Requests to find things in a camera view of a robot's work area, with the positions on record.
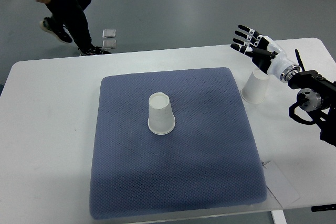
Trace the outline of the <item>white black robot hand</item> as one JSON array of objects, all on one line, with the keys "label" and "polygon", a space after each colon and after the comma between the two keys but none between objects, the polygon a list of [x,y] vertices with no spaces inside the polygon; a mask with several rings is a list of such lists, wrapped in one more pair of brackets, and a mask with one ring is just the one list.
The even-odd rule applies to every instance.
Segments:
[{"label": "white black robot hand", "polygon": [[287,58],[287,53],[270,37],[258,31],[238,25],[231,48],[251,58],[252,62],[265,74],[288,82],[299,72],[300,67]]}]

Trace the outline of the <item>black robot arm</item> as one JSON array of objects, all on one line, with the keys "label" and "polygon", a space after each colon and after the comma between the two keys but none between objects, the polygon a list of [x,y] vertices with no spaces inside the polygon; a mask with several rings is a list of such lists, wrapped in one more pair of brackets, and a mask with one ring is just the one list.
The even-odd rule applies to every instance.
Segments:
[{"label": "black robot arm", "polygon": [[305,70],[295,50],[299,70],[286,77],[291,89],[299,89],[296,102],[289,107],[289,117],[304,125],[317,125],[320,140],[335,146],[335,82],[315,70]]}]

